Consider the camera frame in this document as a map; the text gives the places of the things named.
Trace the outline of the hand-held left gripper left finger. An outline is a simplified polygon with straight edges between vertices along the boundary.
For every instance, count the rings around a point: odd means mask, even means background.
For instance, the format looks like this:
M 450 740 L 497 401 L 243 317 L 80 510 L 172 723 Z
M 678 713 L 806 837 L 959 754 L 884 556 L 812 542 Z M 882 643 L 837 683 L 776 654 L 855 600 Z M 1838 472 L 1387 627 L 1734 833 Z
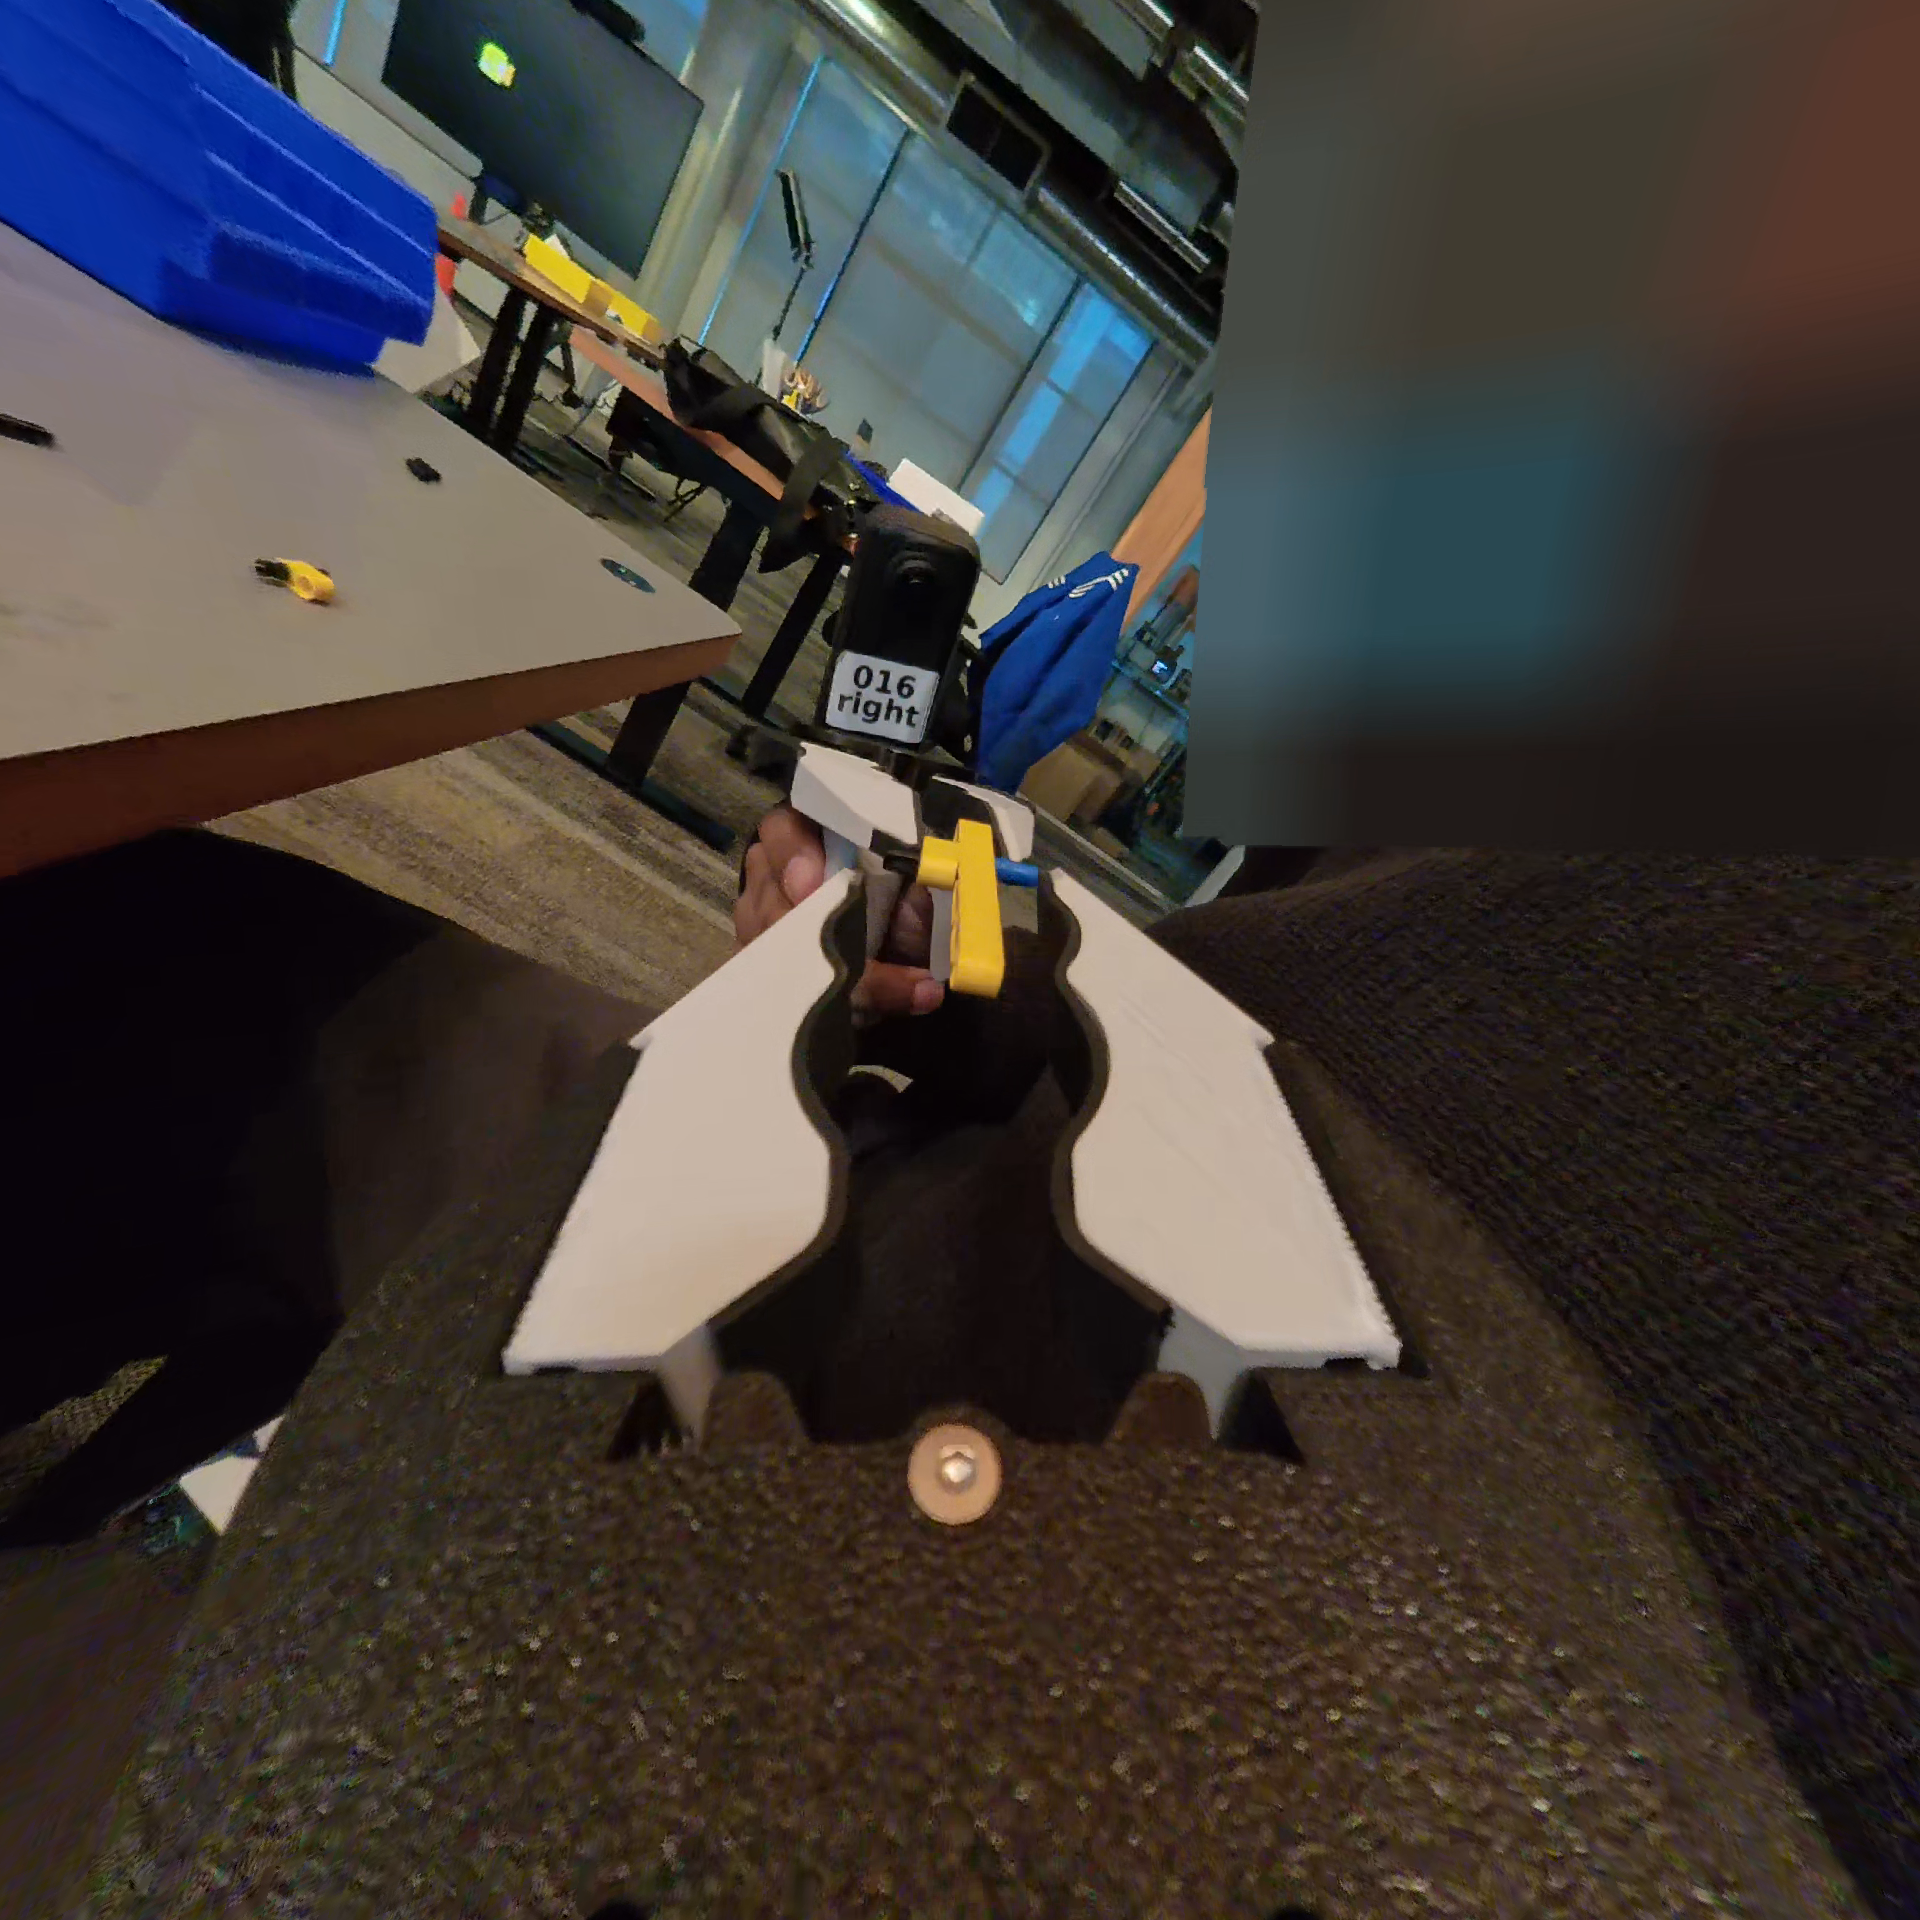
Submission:
M 678 1425 L 704 1431 L 723 1318 L 828 1223 L 830 1144 L 805 1110 L 798 1043 L 847 971 L 828 948 L 847 912 L 863 948 L 850 871 L 633 1040 L 628 1082 L 502 1348 L 506 1376 L 653 1376 Z

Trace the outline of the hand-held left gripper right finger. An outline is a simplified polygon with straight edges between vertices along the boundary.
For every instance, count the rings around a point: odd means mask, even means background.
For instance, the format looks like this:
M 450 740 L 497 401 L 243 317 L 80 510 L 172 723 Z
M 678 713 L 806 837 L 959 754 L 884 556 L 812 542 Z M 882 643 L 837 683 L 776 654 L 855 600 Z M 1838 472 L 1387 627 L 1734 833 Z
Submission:
M 1086 1248 L 1160 1302 L 1158 1365 L 1213 1428 L 1255 1372 L 1359 1362 L 1404 1340 L 1268 1060 L 1273 1033 L 1071 874 L 1064 994 L 1103 1069 L 1069 1146 Z

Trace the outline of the yellow angled building beam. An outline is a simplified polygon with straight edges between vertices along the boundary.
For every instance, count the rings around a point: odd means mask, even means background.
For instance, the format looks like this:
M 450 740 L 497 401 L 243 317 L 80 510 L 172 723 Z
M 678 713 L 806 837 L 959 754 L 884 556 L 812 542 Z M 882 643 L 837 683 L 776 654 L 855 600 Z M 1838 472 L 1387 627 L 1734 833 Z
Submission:
M 1001 995 L 1007 958 L 994 825 L 961 819 L 948 833 L 922 837 L 916 885 L 933 901 L 934 975 L 955 995 Z

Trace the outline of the person's right hand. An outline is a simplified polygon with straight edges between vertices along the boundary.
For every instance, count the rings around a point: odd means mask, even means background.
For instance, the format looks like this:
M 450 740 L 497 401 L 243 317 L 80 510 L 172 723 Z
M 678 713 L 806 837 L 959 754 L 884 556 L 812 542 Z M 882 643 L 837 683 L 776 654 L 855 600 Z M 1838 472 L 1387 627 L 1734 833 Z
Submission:
M 823 828 L 792 803 L 775 806 L 759 824 L 743 853 L 732 906 L 735 941 L 752 943 L 792 909 L 810 900 L 827 880 Z M 858 1024 L 925 1017 L 939 1012 L 947 983 L 930 966 L 934 900 L 919 882 L 895 874 L 875 880 L 876 904 L 884 908 L 880 934 L 850 991 Z

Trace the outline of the white box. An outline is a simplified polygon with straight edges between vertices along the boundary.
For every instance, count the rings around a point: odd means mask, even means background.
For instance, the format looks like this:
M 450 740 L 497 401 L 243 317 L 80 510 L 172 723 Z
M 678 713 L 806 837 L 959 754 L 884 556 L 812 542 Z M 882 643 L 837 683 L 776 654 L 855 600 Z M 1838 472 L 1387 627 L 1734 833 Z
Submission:
M 916 461 L 900 460 L 899 465 L 889 470 L 887 486 L 919 513 L 939 518 L 970 537 L 978 537 L 987 513 L 970 498 L 955 491 Z

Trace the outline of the blue jacket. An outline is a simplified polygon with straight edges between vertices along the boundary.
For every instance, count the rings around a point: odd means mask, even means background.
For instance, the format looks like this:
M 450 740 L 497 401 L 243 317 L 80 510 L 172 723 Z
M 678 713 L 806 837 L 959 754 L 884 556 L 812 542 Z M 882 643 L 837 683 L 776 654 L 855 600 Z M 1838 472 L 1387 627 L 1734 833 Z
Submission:
M 1031 589 L 993 623 L 973 663 L 973 780 L 1015 793 L 1047 755 L 1093 723 L 1140 568 L 1096 551 Z

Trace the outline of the black bag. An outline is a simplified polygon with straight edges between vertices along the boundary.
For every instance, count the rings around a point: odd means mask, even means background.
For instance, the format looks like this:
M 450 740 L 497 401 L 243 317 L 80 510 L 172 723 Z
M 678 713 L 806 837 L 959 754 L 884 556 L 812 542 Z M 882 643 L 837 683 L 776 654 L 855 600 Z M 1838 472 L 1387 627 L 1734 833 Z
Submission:
M 847 463 L 847 446 L 702 343 L 675 337 L 660 348 L 670 416 L 686 429 L 712 434 L 783 481 L 797 470 L 824 486 Z

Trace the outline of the brown desk with black legs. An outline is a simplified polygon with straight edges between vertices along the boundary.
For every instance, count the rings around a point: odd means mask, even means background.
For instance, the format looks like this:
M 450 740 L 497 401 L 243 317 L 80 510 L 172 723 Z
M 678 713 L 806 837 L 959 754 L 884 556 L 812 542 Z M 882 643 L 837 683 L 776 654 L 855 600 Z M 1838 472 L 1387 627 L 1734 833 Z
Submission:
M 587 325 L 575 330 L 572 342 L 590 364 L 613 376 L 616 407 L 627 410 L 627 423 L 641 423 L 644 443 L 665 454 L 668 472 L 707 490 L 723 505 L 723 518 L 691 570 L 689 588 L 711 608 L 730 612 L 757 556 L 773 536 L 785 483 L 732 442 L 684 425 L 670 410 L 663 374 L 643 357 L 621 352 Z M 828 612 L 832 588 L 850 566 L 853 546 L 827 532 L 823 515 L 812 511 L 802 523 L 798 553 L 808 564 L 805 577 L 781 614 L 745 691 L 732 698 L 757 723 L 773 717 L 781 685 Z M 636 696 L 610 747 L 593 746 L 565 723 L 545 723 L 538 733 L 622 793 L 723 849 L 730 841 L 730 829 L 654 778 L 654 762 L 684 707 L 686 691 L 684 683 L 673 683 Z

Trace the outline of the yellow box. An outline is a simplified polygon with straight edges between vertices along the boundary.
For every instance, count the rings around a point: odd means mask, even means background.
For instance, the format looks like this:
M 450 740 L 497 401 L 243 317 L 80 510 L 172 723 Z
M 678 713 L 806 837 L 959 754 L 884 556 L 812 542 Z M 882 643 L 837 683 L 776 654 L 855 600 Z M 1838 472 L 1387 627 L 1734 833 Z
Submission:
M 613 281 L 593 273 L 559 239 L 528 231 L 520 245 L 520 257 L 530 273 L 540 276 L 579 306 L 610 317 L 648 346 L 660 346 L 665 337 L 660 322 Z

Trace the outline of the black computer monitor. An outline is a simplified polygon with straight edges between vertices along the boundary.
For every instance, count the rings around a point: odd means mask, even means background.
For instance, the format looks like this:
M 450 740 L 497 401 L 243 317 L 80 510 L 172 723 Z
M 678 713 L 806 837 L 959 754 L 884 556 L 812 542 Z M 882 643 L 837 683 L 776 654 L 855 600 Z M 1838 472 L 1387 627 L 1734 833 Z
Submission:
M 400 1 L 382 84 L 538 209 L 636 276 L 704 120 L 633 11 L 570 1 Z

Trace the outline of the blue plastic bin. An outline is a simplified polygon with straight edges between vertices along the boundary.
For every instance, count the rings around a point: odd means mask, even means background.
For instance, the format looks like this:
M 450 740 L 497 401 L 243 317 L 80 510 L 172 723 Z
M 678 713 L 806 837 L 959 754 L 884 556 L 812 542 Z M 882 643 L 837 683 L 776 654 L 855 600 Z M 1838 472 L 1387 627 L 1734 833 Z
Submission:
M 157 317 L 364 370 L 427 342 L 438 213 L 164 4 L 2 6 L 2 217 Z

